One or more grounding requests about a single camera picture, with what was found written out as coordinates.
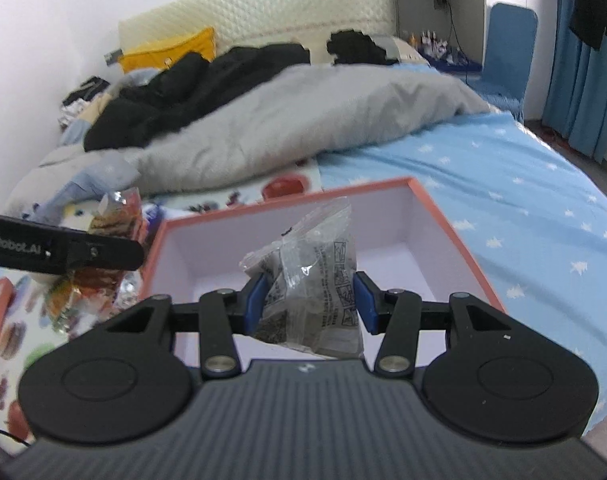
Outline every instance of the blue chair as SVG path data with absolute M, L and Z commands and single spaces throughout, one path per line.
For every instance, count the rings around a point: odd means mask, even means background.
M 523 123 L 523 98 L 533 63 L 538 19 L 531 9 L 495 4 L 490 10 L 486 60 L 468 86 Z

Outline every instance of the blanket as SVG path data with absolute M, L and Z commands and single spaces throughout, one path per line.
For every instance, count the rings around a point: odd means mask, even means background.
M 135 185 L 142 194 L 199 191 L 323 151 L 385 142 L 458 114 L 490 111 L 456 78 L 399 67 L 292 66 L 179 133 L 119 151 L 139 172 Z M 59 150 L 15 188 L 6 214 L 50 199 L 107 153 Z

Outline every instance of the ribbed gray surface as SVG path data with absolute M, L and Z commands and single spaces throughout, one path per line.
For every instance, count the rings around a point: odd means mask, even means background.
M 434 424 L 410 384 L 359 361 L 254 362 L 208 383 L 178 420 L 103 449 L 40 440 L 6 466 L 17 480 L 602 479 L 578 440 L 509 450 Z

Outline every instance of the plastic bag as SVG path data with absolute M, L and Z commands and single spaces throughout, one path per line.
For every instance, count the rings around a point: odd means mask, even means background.
M 271 282 L 256 339 L 332 357 L 362 354 L 350 214 L 347 198 L 333 200 L 244 257 L 246 274 Z
M 146 237 L 147 225 L 139 191 L 131 188 L 104 195 L 88 233 L 141 242 Z M 94 314 L 100 319 L 111 317 L 124 274 L 123 270 L 83 267 L 62 277 L 45 298 L 44 306 L 53 327 L 67 332 L 79 314 Z

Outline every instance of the bed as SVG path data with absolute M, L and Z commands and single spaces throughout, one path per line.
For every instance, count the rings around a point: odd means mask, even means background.
M 318 38 L 342 28 L 394 36 L 395 17 L 395 0 L 178 0 L 123 21 L 119 34 L 126 49 L 212 25 L 221 53 L 237 44 Z M 389 70 L 432 69 L 409 62 Z M 509 114 L 496 111 L 455 116 L 391 142 L 326 151 L 303 166 L 214 194 L 166 193 L 149 200 L 189 214 L 204 203 L 225 206 L 235 192 L 242 201 L 260 200 L 266 179 L 293 171 L 305 172 L 307 190 L 417 177 L 508 313 L 592 366 L 600 398 L 585 438 L 607 458 L 607 198 L 585 174 Z M 66 225 L 83 228 L 92 207 L 73 206 Z M 15 282 L 22 277 L 1 273 Z M 11 313 L 8 322 L 18 315 Z M 28 338 L 33 346 L 66 341 L 38 324 L 29 327 Z M 8 376 L 9 367 L 0 363 L 0 376 Z M 13 372 L 12 384 L 20 373 Z M 0 444 L 17 451 L 13 444 Z

